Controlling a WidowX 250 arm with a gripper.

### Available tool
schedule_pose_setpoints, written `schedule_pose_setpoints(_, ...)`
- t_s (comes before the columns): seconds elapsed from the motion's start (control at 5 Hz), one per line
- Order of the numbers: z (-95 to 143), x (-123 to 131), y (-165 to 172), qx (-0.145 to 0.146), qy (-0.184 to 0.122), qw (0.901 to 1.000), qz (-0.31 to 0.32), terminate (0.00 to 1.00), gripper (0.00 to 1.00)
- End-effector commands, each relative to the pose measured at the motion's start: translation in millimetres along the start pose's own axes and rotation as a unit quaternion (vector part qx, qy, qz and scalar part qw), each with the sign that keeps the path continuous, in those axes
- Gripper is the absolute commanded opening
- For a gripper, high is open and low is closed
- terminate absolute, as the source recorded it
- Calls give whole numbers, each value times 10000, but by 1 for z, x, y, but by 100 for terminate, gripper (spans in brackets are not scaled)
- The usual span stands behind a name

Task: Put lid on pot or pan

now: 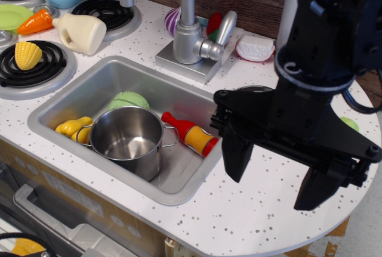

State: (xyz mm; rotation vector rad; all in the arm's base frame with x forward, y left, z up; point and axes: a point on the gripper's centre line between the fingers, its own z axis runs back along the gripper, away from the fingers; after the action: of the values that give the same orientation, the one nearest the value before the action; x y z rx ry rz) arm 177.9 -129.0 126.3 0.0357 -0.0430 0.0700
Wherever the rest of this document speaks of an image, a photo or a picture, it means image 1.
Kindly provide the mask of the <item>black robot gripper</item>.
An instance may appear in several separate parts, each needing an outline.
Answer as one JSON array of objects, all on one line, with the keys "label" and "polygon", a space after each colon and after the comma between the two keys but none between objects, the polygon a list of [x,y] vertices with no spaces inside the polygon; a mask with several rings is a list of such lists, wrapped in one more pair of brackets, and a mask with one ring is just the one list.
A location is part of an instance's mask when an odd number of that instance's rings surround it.
[{"label": "black robot gripper", "polygon": [[240,182],[253,147],[259,145],[308,167],[295,210],[311,211],[339,187],[360,186],[381,147],[347,126],[331,103],[340,94],[359,113],[373,114],[350,96],[357,68],[351,46],[288,42],[274,58],[276,88],[254,93],[219,90],[211,124],[222,137],[226,173]]}]

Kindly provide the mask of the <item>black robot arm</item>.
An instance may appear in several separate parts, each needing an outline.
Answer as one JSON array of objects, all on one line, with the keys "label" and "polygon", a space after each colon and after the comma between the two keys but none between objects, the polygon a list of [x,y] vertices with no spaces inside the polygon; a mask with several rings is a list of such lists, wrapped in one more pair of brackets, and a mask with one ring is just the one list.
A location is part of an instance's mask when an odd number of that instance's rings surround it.
[{"label": "black robot arm", "polygon": [[298,0],[289,38],[276,51],[273,90],[221,90],[212,126],[222,137],[226,173],[239,181],[255,145],[309,167],[296,210],[314,210],[340,187],[361,186],[381,148],[333,111],[340,94],[359,113],[350,93],[356,77],[381,72],[381,0]]}]

